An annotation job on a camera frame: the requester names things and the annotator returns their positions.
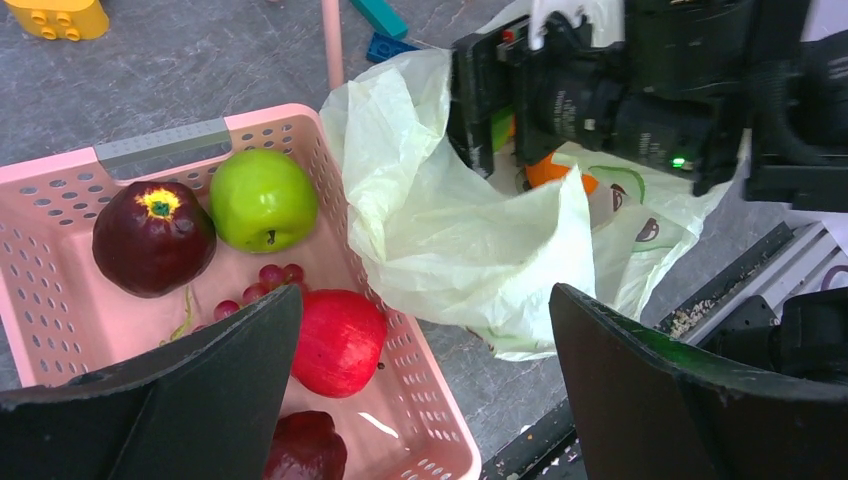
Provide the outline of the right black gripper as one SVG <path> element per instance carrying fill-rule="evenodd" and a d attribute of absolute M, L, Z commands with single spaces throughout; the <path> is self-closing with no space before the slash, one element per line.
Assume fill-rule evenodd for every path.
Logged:
<path fill-rule="evenodd" d="M 624 36 L 549 14 L 531 46 L 528 16 L 470 34 L 452 51 L 448 138 L 482 176 L 494 170 L 492 123 L 513 115 L 520 165 L 573 142 L 692 184 L 730 180 L 744 127 L 745 1 L 627 1 Z"/>

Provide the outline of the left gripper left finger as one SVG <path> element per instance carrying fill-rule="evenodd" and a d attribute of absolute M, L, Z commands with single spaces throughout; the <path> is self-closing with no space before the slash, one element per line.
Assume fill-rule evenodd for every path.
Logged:
<path fill-rule="evenodd" d="M 297 287 L 57 387 L 1 396 L 5 479 L 258 479 L 301 325 Z"/>

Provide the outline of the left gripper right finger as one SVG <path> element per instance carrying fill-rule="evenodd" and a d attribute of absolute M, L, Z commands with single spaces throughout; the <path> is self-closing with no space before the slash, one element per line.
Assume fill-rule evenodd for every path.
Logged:
<path fill-rule="evenodd" d="M 843 479 L 847 292 L 712 352 L 558 284 L 549 310 L 591 479 Z"/>

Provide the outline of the orange fake orange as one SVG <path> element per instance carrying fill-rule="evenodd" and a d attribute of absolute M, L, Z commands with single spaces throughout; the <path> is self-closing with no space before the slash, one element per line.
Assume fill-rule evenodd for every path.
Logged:
<path fill-rule="evenodd" d="M 527 182 L 531 188 L 536 188 L 546 183 L 560 180 L 567 176 L 571 168 L 560 161 L 554 160 L 554 154 L 551 153 L 534 165 L 528 165 L 524 168 L 524 173 Z M 599 185 L 599 182 L 591 175 L 582 174 L 581 181 L 584 191 L 587 195 L 591 195 Z"/>

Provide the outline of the green fake apple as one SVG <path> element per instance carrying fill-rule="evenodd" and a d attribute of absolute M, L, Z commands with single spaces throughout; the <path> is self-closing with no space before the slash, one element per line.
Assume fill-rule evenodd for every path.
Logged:
<path fill-rule="evenodd" d="M 218 166 L 209 187 L 209 212 L 230 247 L 273 253 L 311 234 L 319 198 L 308 173 L 289 155 L 252 149 Z"/>

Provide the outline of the light green plastic bag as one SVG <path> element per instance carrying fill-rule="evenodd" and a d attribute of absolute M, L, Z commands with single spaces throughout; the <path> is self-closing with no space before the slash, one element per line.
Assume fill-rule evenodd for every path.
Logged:
<path fill-rule="evenodd" d="M 631 319 L 699 240 L 726 185 L 688 181 L 574 144 L 562 180 L 484 179 L 450 145 L 444 49 L 400 55 L 333 90 L 320 111 L 342 172 L 348 242 L 392 308 L 485 340 L 496 357 L 555 352 L 548 308 L 570 284 Z"/>

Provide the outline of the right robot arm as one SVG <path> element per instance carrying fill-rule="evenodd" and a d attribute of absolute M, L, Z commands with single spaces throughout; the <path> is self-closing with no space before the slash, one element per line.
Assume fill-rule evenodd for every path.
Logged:
<path fill-rule="evenodd" d="M 522 166 L 576 143 L 692 184 L 729 180 L 751 137 L 748 201 L 847 209 L 847 35 L 804 41 L 806 1 L 535 1 L 452 48 L 447 135 L 494 170 L 510 113 Z"/>

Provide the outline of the dark red fake pomegranate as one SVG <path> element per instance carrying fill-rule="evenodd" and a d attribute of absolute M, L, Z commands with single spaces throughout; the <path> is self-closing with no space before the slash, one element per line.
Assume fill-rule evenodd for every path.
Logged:
<path fill-rule="evenodd" d="M 276 423 L 263 479 L 342 480 L 347 458 L 329 413 L 296 412 Z"/>

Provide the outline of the red fake grape bunch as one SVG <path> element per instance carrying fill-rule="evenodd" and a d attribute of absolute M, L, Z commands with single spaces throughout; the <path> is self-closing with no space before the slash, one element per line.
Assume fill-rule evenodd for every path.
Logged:
<path fill-rule="evenodd" d="M 184 319 L 165 339 L 159 342 L 159 346 L 164 346 L 222 321 L 272 291 L 286 286 L 297 286 L 302 293 L 310 291 L 310 287 L 305 281 L 303 268 L 295 263 L 289 263 L 285 266 L 267 264 L 259 269 L 257 280 L 245 288 L 240 299 L 224 299 L 214 306 L 211 313 L 204 314 L 196 312 L 200 303 L 195 299 L 193 288 L 186 287 L 183 295 Z"/>

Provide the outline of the dark red fake apple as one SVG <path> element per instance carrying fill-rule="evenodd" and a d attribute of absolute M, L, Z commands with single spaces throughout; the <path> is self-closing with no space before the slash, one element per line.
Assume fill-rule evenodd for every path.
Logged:
<path fill-rule="evenodd" d="M 137 181 L 112 197 L 93 227 L 101 274 L 140 298 L 158 298 L 203 273 L 217 249 L 214 223 L 182 183 Z"/>

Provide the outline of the pink plastic basket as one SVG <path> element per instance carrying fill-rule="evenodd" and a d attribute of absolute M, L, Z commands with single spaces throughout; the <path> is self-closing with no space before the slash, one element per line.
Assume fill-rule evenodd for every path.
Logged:
<path fill-rule="evenodd" d="M 106 279 L 92 255 L 101 210 L 136 181 L 178 182 L 208 199 L 221 157 L 274 149 L 309 175 L 319 198 L 315 229 L 289 249 L 251 254 L 220 244 L 190 283 L 151 299 Z M 19 389 L 57 387 L 162 347 L 184 319 L 184 289 L 197 313 L 240 299 L 267 264 L 295 263 L 310 289 L 356 291 L 373 303 L 347 241 L 341 175 L 317 113 L 285 104 L 152 135 L 83 148 L 1 170 L 1 320 Z M 378 369 L 359 393 L 325 398 L 289 377 L 278 418 L 316 410 L 331 415 L 348 452 L 349 479 L 476 479 L 479 449 L 415 318 L 382 306 L 388 326 Z"/>

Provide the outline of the blue lego brick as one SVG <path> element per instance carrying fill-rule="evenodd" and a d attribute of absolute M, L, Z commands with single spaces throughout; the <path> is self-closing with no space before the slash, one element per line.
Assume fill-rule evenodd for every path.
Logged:
<path fill-rule="evenodd" d="M 419 50 L 419 47 L 375 31 L 370 39 L 365 58 L 377 64 L 402 53 L 416 50 Z"/>

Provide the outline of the teal rectangular block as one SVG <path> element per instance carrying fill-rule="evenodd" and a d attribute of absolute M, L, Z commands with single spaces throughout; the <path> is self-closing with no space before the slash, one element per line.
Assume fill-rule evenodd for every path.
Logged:
<path fill-rule="evenodd" d="M 403 40 L 408 27 L 386 0 L 350 0 L 350 3 L 379 33 Z"/>

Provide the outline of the yellow toy block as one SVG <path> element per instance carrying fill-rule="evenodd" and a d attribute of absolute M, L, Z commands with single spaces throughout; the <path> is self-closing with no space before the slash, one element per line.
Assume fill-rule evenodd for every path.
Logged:
<path fill-rule="evenodd" d="M 5 4 L 24 31 L 46 40 L 93 40 L 110 27 L 98 0 L 5 0 Z"/>

